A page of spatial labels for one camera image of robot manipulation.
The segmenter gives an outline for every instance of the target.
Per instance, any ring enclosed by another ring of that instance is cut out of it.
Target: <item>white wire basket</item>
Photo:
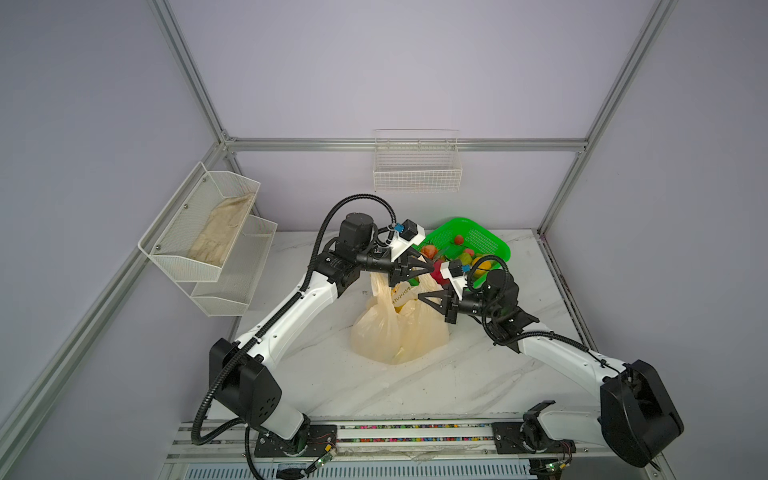
[[[462,182],[457,130],[377,130],[377,192],[457,192]]]
[[[224,229],[217,262],[190,258],[190,249],[203,232],[211,212],[226,199],[247,198],[253,209],[259,182],[229,171],[209,171],[198,164],[190,174],[200,179],[157,238],[153,227],[139,240],[139,249],[174,281],[208,316],[243,315],[250,305],[269,253],[277,224],[243,214]]]

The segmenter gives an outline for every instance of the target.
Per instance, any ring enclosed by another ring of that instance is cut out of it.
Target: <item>mesh shelf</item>
[[[202,164],[198,164],[190,176],[196,172],[200,179],[165,230],[155,238],[153,225],[139,240],[139,249],[206,315],[243,315],[256,292],[277,223],[244,214],[241,221],[222,226],[227,235],[221,240],[224,245],[221,255],[217,255],[220,264],[187,257],[214,208],[227,198],[252,194],[247,204],[241,206],[250,212],[260,185],[229,171],[208,171]]]
[[[458,159],[457,143],[456,130],[377,130],[374,190],[416,193],[458,191],[462,165]]]

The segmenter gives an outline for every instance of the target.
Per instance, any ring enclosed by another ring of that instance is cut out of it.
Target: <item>black mounting plate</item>
[[[533,453],[523,446],[523,436],[520,428],[523,422],[496,422],[491,424],[493,430],[493,442],[496,444],[496,453],[507,455],[510,453]],[[571,447],[571,453],[576,451],[576,445],[571,440],[563,440]],[[556,442],[541,453],[562,454],[563,446]]]
[[[292,458],[280,448],[282,443],[274,438],[275,434],[265,437],[259,434],[253,456],[257,458]],[[306,440],[306,448],[298,457],[319,457],[326,452],[328,443],[336,444],[336,425],[310,425],[310,434]]]

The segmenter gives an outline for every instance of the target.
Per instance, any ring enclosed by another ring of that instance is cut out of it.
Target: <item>white marble table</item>
[[[573,321],[530,230],[494,231],[510,247],[509,269],[520,306],[554,331],[578,340]],[[238,335],[261,320],[303,275],[316,233],[279,232]],[[572,405],[598,401],[538,360],[493,346],[474,320],[449,325],[448,345],[390,366],[356,355],[349,329],[371,297],[363,272],[307,327],[273,372],[283,398],[315,420],[515,417],[542,400]],[[214,403],[208,419],[233,415]]]

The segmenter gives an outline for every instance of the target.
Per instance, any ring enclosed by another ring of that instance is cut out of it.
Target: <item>robotic arm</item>
[[[379,229],[369,215],[349,214],[341,223],[339,236],[319,251],[333,214],[358,198],[385,205],[392,224]],[[388,234],[384,241],[380,240],[383,233]],[[361,270],[387,273],[390,286],[432,272],[432,263],[423,260],[414,248],[424,238],[422,227],[410,220],[397,223],[392,208],[378,197],[360,194],[339,202],[318,233],[307,273],[289,296],[234,342],[220,339],[211,348],[210,388],[193,422],[193,443],[202,445],[223,430],[246,423],[260,432],[275,433],[286,453],[301,452],[307,442],[309,418],[283,401],[270,370],[320,310],[359,278]],[[483,260],[495,260],[503,268],[488,272],[483,285],[476,289],[468,285],[467,278],[472,278]],[[602,356],[549,331],[519,307],[519,287],[505,262],[494,256],[483,260],[469,272],[456,260],[444,265],[442,274],[451,280],[452,288],[423,293],[419,299],[449,323],[456,323],[459,313],[473,316],[495,344],[552,366],[601,404],[596,409],[539,403],[524,416],[521,445],[530,452],[542,452],[562,439],[607,445],[626,462],[641,467],[682,433],[683,423],[652,366],[640,360],[629,365]],[[200,428],[214,398],[238,418],[201,436]]]

